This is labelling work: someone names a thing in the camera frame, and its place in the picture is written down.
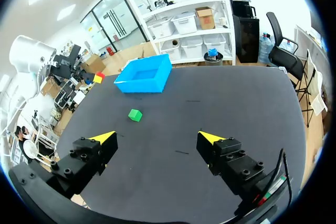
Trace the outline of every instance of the glass door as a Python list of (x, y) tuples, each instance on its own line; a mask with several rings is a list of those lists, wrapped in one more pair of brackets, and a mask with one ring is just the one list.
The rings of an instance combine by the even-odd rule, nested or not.
[(145, 42), (125, 0), (103, 0), (93, 12), (118, 51)]
[(110, 38), (107, 36), (106, 32), (104, 31), (104, 28), (101, 27), (99, 22), (95, 19), (94, 14), (92, 12), (90, 12), (83, 19), (81, 25), (91, 37), (95, 48), (97, 48), (101, 54), (107, 52), (106, 50), (107, 47), (111, 47), (113, 50)]

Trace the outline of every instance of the white storage bin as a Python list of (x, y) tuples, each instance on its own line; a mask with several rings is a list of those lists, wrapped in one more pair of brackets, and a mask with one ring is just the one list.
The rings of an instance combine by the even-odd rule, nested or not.
[(201, 36), (187, 37), (182, 40), (181, 46), (187, 58), (199, 58), (202, 53), (203, 39)]
[(179, 60), (181, 58), (180, 42), (178, 41), (178, 44), (174, 46), (173, 40), (165, 41), (161, 48), (161, 54), (169, 54), (170, 61)]
[(179, 34), (189, 34), (197, 31), (194, 12), (186, 12), (172, 18)]
[(171, 22), (172, 17), (155, 20), (148, 24), (148, 29), (152, 31), (156, 39), (173, 35), (175, 32), (174, 24)]
[(223, 56), (228, 56), (230, 54), (223, 34), (204, 35), (203, 41), (207, 50), (216, 48)]

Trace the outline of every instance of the desk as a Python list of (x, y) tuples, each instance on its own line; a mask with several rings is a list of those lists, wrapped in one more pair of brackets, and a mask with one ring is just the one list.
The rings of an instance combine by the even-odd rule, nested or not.
[[(124, 94), (117, 76), (95, 85), (58, 143), (60, 157), (72, 142), (116, 131), (119, 149), (103, 174), (81, 196), (96, 212), (139, 221), (220, 223), (241, 199), (214, 177), (196, 150), (197, 133), (233, 136), (265, 173), (285, 148), (294, 198), (305, 168), (304, 122), (289, 78), (275, 68), (251, 66), (173, 69), (163, 93)], [(143, 117), (128, 118), (131, 109)], [(278, 201), (287, 205), (288, 194)]]

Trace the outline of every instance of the black chair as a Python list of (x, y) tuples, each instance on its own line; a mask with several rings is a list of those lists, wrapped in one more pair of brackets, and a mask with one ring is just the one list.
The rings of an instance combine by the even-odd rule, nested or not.
[[(272, 25), (274, 39), (275, 39), (275, 45), (271, 53), (268, 55), (268, 59), (270, 60), (270, 62), (277, 65), (278, 67), (285, 67), (287, 69), (287, 72), (289, 72), (295, 78), (298, 79), (298, 82), (301, 81), (302, 75), (303, 75), (303, 64), (302, 64), (302, 61), (294, 55), (296, 50), (298, 50), (299, 48), (298, 44), (294, 42), (293, 40), (282, 36), (281, 28), (279, 26), (277, 17), (275, 16), (274, 13), (268, 12), (266, 16), (268, 17)], [(279, 47), (283, 39), (289, 40), (290, 42), (297, 45), (297, 48), (294, 51), (294, 53), (290, 53), (287, 50), (284, 50)]]

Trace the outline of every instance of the blue box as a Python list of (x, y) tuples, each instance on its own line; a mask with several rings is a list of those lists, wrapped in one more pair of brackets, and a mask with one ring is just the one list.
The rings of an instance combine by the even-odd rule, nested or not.
[(114, 84), (123, 93), (162, 93), (172, 68), (168, 54), (134, 60)]

